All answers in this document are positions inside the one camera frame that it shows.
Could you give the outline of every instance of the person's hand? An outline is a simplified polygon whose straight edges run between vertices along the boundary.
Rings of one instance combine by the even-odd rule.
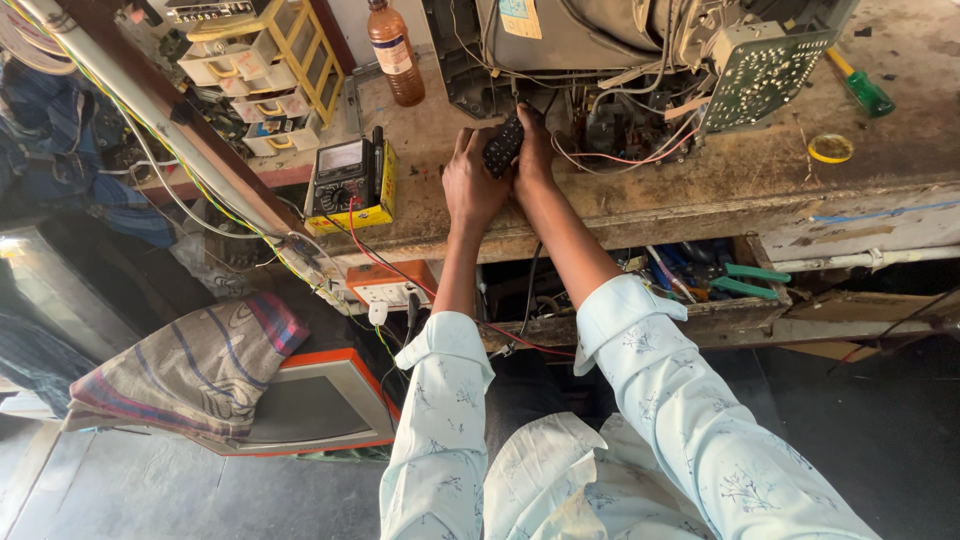
[[[516,115],[523,124],[523,144],[520,146],[514,186],[519,195],[532,184],[553,182],[550,163],[555,153],[553,146],[550,145],[550,132],[537,123],[537,117],[529,105],[519,104],[516,107]]]
[[[494,128],[464,128],[457,135],[453,158],[444,169],[451,233],[480,239],[510,194],[514,171],[508,168],[501,178],[495,179],[483,164],[483,147],[495,134]]]

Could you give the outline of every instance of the black remote control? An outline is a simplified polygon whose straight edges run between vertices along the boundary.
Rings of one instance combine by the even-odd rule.
[[[534,106],[527,103],[527,107],[534,113],[537,123],[544,125],[546,117]],[[523,144],[523,124],[516,116],[516,113],[510,115],[507,121],[500,124],[496,129],[496,135],[487,141],[483,148],[483,162],[487,170],[494,178],[500,178],[507,172],[510,163],[514,161],[520,153],[520,145]]]

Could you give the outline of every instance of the brown liquid bottle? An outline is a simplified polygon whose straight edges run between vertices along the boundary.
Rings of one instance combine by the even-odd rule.
[[[394,93],[396,104],[413,107],[423,101],[426,91],[410,38],[407,37],[407,25],[403,23],[400,13],[387,5],[387,0],[368,2],[371,13],[367,20],[367,32],[380,69],[387,74],[387,83]]]

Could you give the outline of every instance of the person's arm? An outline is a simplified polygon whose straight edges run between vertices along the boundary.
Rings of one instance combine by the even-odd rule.
[[[670,320],[685,320],[686,309],[619,272],[553,183],[549,134],[518,113],[526,133],[515,192],[577,307],[575,373],[596,361],[621,413],[717,537],[876,538],[806,459],[737,402]]]
[[[520,104],[516,113],[524,135],[514,193],[556,266],[573,306],[579,308],[594,289],[623,272],[554,183],[550,133],[537,123],[526,104]]]
[[[396,357],[414,368],[390,465],[380,482],[380,537],[480,538],[484,393],[493,379],[473,322],[474,267],[484,231],[503,205],[512,175],[483,165],[491,130],[464,129],[444,170],[450,211],[444,271],[423,331]]]

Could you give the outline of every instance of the shirt sleeve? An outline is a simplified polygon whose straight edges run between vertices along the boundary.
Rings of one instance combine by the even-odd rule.
[[[479,540],[493,371],[476,324],[434,313],[396,364],[414,371],[380,481],[380,537]]]
[[[785,441],[756,424],[670,318],[683,306],[636,276],[577,314],[579,363],[595,361],[628,422],[720,538],[878,538]]]

